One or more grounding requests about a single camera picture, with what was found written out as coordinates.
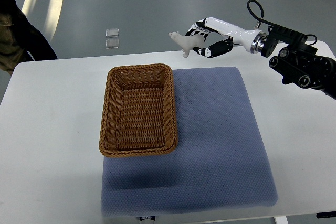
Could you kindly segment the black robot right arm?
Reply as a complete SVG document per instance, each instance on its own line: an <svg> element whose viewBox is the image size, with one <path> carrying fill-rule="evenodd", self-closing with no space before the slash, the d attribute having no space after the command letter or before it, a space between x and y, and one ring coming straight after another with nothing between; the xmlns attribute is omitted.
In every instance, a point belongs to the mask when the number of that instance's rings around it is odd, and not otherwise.
<svg viewBox="0 0 336 224"><path fill-rule="evenodd" d="M255 38L251 50L270 58L269 67L282 76L282 83L319 90L335 99L335 60L317 55L313 46L317 37L265 20L257 0L249 0L247 9L257 20L257 29L261 24L268 25L268 34Z"/></svg>

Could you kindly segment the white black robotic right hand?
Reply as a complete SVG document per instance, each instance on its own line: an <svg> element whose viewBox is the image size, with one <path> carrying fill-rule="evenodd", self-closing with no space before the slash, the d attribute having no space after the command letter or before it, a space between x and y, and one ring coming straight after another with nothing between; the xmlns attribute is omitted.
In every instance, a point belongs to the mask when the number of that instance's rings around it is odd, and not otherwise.
<svg viewBox="0 0 336 224"><path fill-rule="evenodd" d="M206 48L194 47L193 50L206 58L214 58L230 52L234 45L242 46L247 52L256 54L262 50L266 33L259 30L244 30L243 28L223 20L208 17L195 22L186 36L201 35L204 40L210 33L220 34L223 39Z"/></svg>

